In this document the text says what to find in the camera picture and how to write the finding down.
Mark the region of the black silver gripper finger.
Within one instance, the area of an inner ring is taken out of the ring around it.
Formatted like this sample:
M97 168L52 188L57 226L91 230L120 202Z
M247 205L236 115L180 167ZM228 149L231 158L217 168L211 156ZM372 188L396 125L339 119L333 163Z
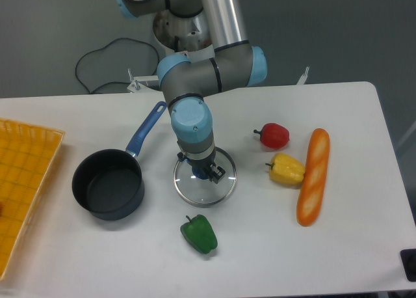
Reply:
M226 171L213 163L209 167L204 168L204 172L210 182L219 183L225 176Z

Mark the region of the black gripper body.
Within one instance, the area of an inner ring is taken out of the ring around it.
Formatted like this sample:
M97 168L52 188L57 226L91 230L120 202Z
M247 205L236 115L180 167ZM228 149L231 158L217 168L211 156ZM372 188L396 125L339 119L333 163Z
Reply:
M179 162L186 161L192 168L207 171L215 162L215 142L205 141L197 143L189 143L185 141L177 141L180 152L177 154Z

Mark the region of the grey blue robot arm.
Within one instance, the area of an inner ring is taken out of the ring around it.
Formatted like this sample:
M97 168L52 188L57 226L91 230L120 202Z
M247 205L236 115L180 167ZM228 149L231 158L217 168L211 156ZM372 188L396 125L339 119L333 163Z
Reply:
M246 34L239 0L117 0L122 13L137 18L166 12L199 25L202 16L207 44L213 56L192 61L179 45L157 66L159 86L171 116L180 148L178 158L187 161L200 178L218 183L225 170L216 164L213 120L204 98L235 88L256 85L267 76L263 50L252 46Z

